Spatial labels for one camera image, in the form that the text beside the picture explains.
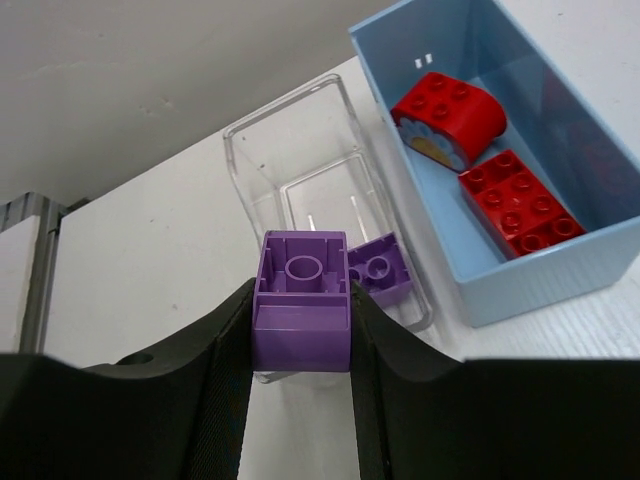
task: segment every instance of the red duplo brick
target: red duplo brick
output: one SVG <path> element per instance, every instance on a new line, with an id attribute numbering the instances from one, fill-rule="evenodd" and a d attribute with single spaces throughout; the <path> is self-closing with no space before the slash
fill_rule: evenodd
<path id="1" fill-rule="evenodd" d="M 423 77 L 391 116 L 408 146 L 459 172 L 507 128 L 502 106 L 489 93 L 436 72 Z"/>
<path id="2" fill-rule="evenodd" d="M 470 207 L 509 258 L 585 233 L 511 150 L 458 179 Z"/>

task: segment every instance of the white wall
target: white wall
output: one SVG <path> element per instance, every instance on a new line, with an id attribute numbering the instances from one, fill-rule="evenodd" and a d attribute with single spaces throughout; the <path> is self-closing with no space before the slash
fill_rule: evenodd
<path id="1" fill-rule="evenodd" d="M 33 215 L 0 232 L 0 353 L 20 347 L 39 226 Z"/>
<path id="2" fill-rule="evenodd" d="M 391 3 L 0 0 L 0 203 L 105 193 L 350 57 Z"/>

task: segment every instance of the hole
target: hole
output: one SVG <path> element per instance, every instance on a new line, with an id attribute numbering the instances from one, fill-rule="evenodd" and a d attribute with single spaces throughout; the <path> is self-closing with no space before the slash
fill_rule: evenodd
<path id="1" fill-rule="evenodd" d="M 531 177 L 527 173 L 519 173 L 513 177 L 511 186 L 518 191 L 529 190 L 531 188 Z"/>
<path id="2" fill-rule="evenodd" d="M 498 207 L 502 204 L 502 193 L 500 190 L 492 188 L 484 195 L 484 203 L 490 207 Z"/>
<path id="3" fill-rule="evenodd" d="M 143 363 L 149 363 L 151 360 L 153 360 L 153 355 L 150 353 L 137 352 L 127 355 L 116 365 L 142 365 Z"/>
<path id="4" fill-rule="evenodd" d="M 447 81 L 444 78 L 444 75 L 442 75 L 441 73 L 432 73 L 429 76 L 429 89 L 440 90 L 442 87 L 444 87 L 446 82 Z"/>
<path id="5" fill-rule="evenodd" d="M 413 110 L 422 110 L 426 106 L 427 106 L 427 99 L 425 98 L 424 95 L 416 95 L 411 100 L 411 108 Z"/>
<path id="6" fill-rule="evenodd" d="M 433 109 L 433 116 L 435 118 L 444 118 L 449 114 L 449 109 L 445 103 L 439 103 Z"/>
<path id="7" fill-rule="evenodd" d="M 481 168 L 474 168 L 469 172 L 469 179 L 473 180 L 474 182 L 484 180 L 484 170 L 482 170 Z"/>
<path id="8" fill-rule="evenodd" d="M 371 278 L 383 278 L 389 273 L 389 262 L 384 257 L 374 257 L 369 260 L 367 274 Z"/>
<path id="9" fill-rule="evenodd" d="M 362 283 L 362 275 L 355 268 L 349 269 L 349 280 L 353 280 L 354 282 Z"/>
<path id="10" fill-rule="evenodd" d="M 513 158 L 507 153 L 501 153 L 496 157 L 496 164 L 500 167 L 510 167 L 513 165 Z"/>
<path id="11" fill-rule="evenodd" d="M 506 232 L 515 232 L 520 228 L 522 219 L 518 212 L 507 212 L 502 216 L 502 221 L 500 223 Z"/>
<path id="12" fill-rule="evenodd" d="M 544 243 L 538 235 L 525 235 L 520 241 L 520 246 L 525 252 L 535 252 L 543 248 Z"/>
<path id="13" fill-rule="evenodd" d="M 576 231 L 575 223 L 568 218 L 560 218 L 553 222 L 553 231 L 561 237 L 570 237 Z"/>
<path id="14" fill-rule="evenodd" d="M 451 92 L 451 96 L 455 100 L 462 100 L 468 95 L 469 95 L 469 87 L 467 87 L 464 83 L 456 84 L 456 86 L 453 87 L 453 92 Z"/>
<path id="15" fill-rule="evenodd" d="M 538 195 L 533 199 L 531 208 L 536 213 L 549 213 L 551 211 L 551 199 L 546 195 Z"/>
<path id="16" fill-rule="evenodd" d="M 322 264 L 316 258 L 304 255 L 289 260 L 286 270 L 292 277 L 307 280 L 322 272 Z"/>

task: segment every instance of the red curved duplo brick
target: red curved duplo brick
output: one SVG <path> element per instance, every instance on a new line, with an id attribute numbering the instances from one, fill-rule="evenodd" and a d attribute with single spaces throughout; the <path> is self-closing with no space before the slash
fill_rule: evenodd
<path id="1" fill-rule="evenodd" d="M 423 77 L 393 107 L 391 116 L 401 128 L 403 121 L 421 122 L 439 135 L 434 140 L 420 135 L 416 127 L 415 134 L 403 132 L 402 137 L 414 150 L 456 171 L 469 168 L 507 128 L 502 106 L 488 92 L 436 72 Z M 447 152 L 446 142 L 452 151 Z"/>

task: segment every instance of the white table surface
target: white table surface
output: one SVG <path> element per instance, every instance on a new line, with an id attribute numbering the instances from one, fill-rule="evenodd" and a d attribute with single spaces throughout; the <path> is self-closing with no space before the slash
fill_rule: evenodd
<path id="1" fill-rule="evenodd" d="M 637 155 L 640 2 L 502 0 Z M 391 185 L 408 181 L 357 59 L 334 70 Z M 412 188 L 396 188 L 400 211 Z M 640 357 L 640 261 L 616 285 L 482 329 L 462 322 L 430 226 L 409 229 L 436 301 L 423 340 L 456 358 Z M 46 353 L 77 366 L 115 362 L 214 309 L 255 275 L 256 241 L 218 132 L 66 217 Z M 348 377 L 255 384 L 241 479 L 358 478 Z"/>

